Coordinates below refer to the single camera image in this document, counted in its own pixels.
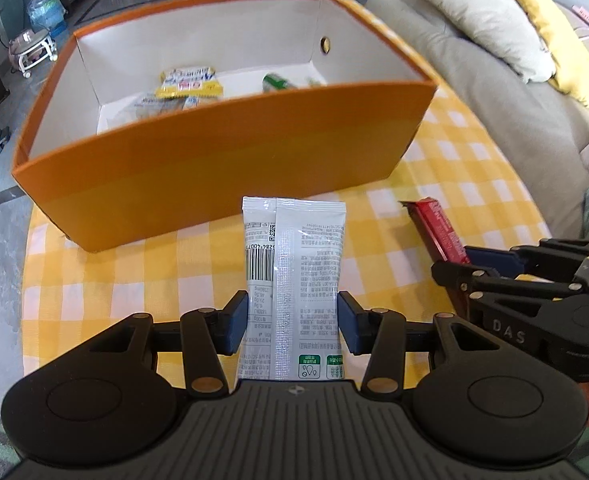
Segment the white silver snack packet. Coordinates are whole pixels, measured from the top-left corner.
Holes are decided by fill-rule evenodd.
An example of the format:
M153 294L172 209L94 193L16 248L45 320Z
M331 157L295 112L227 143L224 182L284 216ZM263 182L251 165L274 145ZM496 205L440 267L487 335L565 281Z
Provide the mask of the white silver snack packet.
M237 377L342 379L337 293L347 207L246 196L242 215L249 314Z

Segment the beige cushion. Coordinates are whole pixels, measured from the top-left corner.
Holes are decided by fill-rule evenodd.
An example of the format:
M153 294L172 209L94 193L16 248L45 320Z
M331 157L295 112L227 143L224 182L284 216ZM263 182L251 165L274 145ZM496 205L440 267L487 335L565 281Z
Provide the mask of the beige cushion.
M551 52L516 0L427 1L523 81L545 82L556 74Z

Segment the white yogurt hawthorn ball packet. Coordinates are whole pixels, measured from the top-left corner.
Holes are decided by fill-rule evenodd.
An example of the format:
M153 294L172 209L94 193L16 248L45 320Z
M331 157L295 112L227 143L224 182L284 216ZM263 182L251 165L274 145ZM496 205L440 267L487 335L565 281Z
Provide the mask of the white yogurt hawthorn ball packet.
M190 110L199 105L217 102L217 98L209 96L181 96L180 98L162 99L152 93L136 96L132 102L125 105L114 119L118 122L138 122L147 118L176 112L176 110Z

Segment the long red snack bar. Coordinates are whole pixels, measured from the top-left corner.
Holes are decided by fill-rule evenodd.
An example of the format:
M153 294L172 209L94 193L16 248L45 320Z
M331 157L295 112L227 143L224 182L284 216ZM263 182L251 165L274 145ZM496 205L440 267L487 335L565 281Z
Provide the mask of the long red snack bar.
M451 280L447 272L453 270L453 264L470 264L471 261L439 200L432 197L415 202L402 200L401 205L407 209L432 258L433 281L445 288L455 313L461 318L468 318L466 296L457 284L456 276Z

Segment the beige sofa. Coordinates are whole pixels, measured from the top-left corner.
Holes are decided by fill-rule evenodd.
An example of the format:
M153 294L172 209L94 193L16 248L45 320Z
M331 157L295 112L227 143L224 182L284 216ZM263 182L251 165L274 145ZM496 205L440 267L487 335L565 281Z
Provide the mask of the beige sofa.
M549 81L526 82L427 0L367 0L475 113L513 165L556 237L583 235L589 110Z

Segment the orange cardboard box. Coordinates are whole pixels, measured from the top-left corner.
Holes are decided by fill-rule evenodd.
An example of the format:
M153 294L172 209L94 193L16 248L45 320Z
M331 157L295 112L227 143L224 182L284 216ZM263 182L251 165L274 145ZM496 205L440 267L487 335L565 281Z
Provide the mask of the orange cardboard box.
M174 67L224 94L116 129L107 116ZM268 73L293 90L264 92ZM23 126L12 175L67 237L102 252L390 176L437 90L349 0L166 0L72 35Z

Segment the blue water jug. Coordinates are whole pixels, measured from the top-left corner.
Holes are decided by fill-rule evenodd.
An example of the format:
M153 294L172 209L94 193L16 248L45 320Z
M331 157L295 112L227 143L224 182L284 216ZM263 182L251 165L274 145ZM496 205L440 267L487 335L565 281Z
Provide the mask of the blue water jug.
M30 0L28 3L28 17L32 29L36 32L45 29L52 38L56 38L67 29L64 14L66 9L61 0Z

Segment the yellow cushion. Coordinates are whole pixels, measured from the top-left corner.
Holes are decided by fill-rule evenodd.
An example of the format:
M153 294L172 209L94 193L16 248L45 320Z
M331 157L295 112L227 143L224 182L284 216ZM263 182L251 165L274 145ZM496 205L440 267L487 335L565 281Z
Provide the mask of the yellow cushion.
M549 83L589 110L589 50L553 0L516 0L555 64Z

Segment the yellow America snack packet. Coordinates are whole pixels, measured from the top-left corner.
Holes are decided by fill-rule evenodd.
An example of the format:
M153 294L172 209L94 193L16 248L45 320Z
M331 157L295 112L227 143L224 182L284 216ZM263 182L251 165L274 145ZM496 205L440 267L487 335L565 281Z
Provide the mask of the yellow America snack packet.
M218 82L215 70L211 66L172 68L162 73L160 80L160 86L154 92L158 99L223 96L223 86Z

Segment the green striped sausage stick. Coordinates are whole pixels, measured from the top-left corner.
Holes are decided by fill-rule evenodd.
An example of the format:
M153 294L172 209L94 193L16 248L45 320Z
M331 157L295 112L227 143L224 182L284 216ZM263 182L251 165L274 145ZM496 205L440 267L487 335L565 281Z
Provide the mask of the green striped sausage stick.
M296 88L297 86L291 81L275 73L268 73L262 79L262 89L264 92L293 90Z

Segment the small white wheeled stool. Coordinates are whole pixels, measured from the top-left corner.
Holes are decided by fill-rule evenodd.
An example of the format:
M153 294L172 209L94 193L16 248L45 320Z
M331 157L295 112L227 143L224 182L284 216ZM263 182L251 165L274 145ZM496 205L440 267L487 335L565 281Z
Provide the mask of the small white wheeled stool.
M29 79L31 70L41 62L58 60L58 48L47 28L29 28L10 41L8 55L12 67Z

